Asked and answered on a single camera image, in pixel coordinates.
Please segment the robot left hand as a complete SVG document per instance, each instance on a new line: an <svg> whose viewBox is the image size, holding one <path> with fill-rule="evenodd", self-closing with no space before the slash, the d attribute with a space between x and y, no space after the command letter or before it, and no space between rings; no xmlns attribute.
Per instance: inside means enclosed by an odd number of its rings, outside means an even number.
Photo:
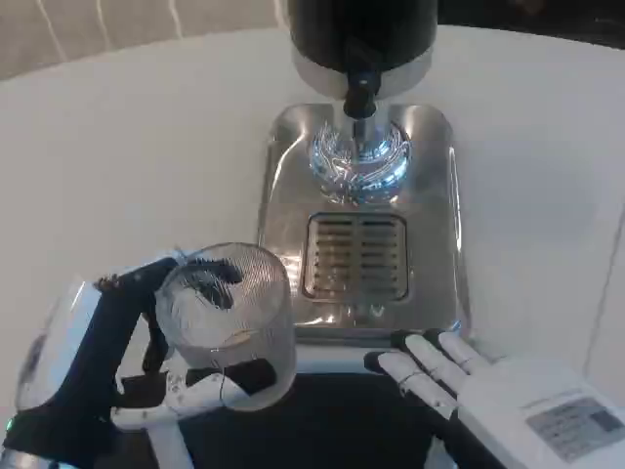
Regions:
<svg viewBox="0 0 625 469"><path fill-rule="evenodd" d="M205 367L195 382L159 371L165 338L155 293L179 265L161 257L96 282L81 281L55 305L33 341L3 442L4 468L91 468L122 431L146 430L161 467L190 468L181 420L259 396L277 381L265 359ZM147 375L120 393L116 373L141 316L151 328Z"/></svg>

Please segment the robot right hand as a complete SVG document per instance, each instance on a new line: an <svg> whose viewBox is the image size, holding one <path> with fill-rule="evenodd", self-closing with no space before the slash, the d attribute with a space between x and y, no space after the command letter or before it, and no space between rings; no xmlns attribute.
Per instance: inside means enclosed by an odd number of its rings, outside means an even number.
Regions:
<svg viewBox="0 0 625 469"><path fill-rule="evenodd" d="M490 362L459 335L398 331L364 357L397 384L461 468L621 468L624 412L575 371Z"/></svg>

